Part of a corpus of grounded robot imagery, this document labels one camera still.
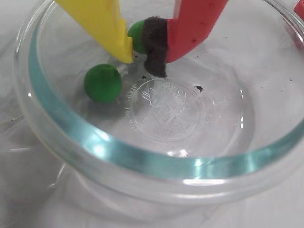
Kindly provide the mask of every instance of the glass bowl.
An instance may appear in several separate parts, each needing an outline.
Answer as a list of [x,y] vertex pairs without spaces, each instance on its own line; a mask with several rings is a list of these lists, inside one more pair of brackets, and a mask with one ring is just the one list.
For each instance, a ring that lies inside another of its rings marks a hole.
[[[174,0],[121,0],[130,27],[170,18]],[[149,75],[123,64],[52,0],[24,23],[15,88],[31,128],[94,182],[145,200],[209,204],[281,181],[303,161],[303,21],[279,0],[231,0],[206,41]],[[95,103],[83,80],[108,63],[123,87]]]

